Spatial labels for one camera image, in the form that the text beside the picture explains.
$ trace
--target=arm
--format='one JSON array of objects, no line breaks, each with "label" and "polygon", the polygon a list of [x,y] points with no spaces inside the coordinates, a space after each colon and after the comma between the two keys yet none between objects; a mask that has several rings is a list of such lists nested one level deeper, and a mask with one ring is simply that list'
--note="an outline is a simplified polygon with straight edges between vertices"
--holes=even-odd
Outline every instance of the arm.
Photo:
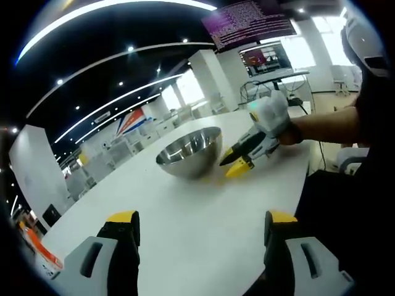
[{"label": "arm", "polygon": [[[360,121],[357,109],[348,107],[328,114],[312,114],[293,118],[303,140],[332,143],[354,143],[360,138]],[[281,144],[293,145],[300,140],[294,131],[287,129],[278,139]]]}]

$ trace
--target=purple screen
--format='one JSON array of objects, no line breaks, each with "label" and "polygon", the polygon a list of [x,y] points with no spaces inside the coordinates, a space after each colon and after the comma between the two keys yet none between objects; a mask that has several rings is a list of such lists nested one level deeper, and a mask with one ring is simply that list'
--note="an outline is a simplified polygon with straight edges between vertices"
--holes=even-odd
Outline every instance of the purple screen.
[{"label": "purple screen", "polygon": [[276,0],[243,1],[202,19],[219,51],[263,39],[296,34]]}]

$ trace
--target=person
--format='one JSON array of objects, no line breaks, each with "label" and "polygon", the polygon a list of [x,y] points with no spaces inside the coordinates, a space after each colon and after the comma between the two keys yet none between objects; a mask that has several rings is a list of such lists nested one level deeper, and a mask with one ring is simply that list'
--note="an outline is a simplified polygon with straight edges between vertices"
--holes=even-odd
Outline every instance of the person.
[{"label": "person", "polygon": [[374,249],[369,235],[379,235],[379,231],[369,233],[374,223],[370,217],[383,211],[379,198],[385,193],[381,191],[384,182],[380,174],[386,171],[389,160],[385,145],[390,145],[385,143],[388,137],[381,135],[388,119],[383,100],[391,93],[392,80],[380,39],[352,9],[347,11],[342,37],[347,56],[362,71],[355,104],[328,114],[293,118],[278,139],[282,145],[305,139],[370,145],[367,158],[354,176],[326,171],[308,176],[296,210],[302,227],[338,257],[340,270],[347,271],[357,282],[366,283],[369,251]]}]

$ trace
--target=floor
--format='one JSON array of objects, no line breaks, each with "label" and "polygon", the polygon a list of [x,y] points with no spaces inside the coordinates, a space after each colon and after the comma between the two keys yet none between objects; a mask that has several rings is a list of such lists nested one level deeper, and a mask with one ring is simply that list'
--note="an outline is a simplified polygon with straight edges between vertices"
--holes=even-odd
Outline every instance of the floor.
[{"label": "floor", "polygon": [[[357,93],[352,92],[350,96],[337,96],[332,92],[322,93],[322,94],[314,94],[314,103],[315,104],[315,112],[317,114],[321,113],[330,113],[333,112],[333,107],[342,108],[345,107],[357,97]],[[340,150],[340,144],[333,143],[322,143],[322,151],[326,161],[326,170],[327,171],[336,171],[334,167],[336,161],[336,155]],[[324,163],[322,160],[320,146],[318,142],[314,142],[312,146],[312,153],[310,158],[310,171],[309,173],[313,173],[316,170],[324,169]]]}]

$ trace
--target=monitor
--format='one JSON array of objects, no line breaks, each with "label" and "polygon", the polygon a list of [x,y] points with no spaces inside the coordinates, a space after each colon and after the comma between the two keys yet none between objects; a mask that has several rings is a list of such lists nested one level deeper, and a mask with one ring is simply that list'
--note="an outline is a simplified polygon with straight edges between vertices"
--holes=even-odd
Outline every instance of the monitor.
[{"label": "monitor", "polygon": [[280,41],[243,49],[239,54],[250,77],[276,70],[292,70],[291,62]]}]

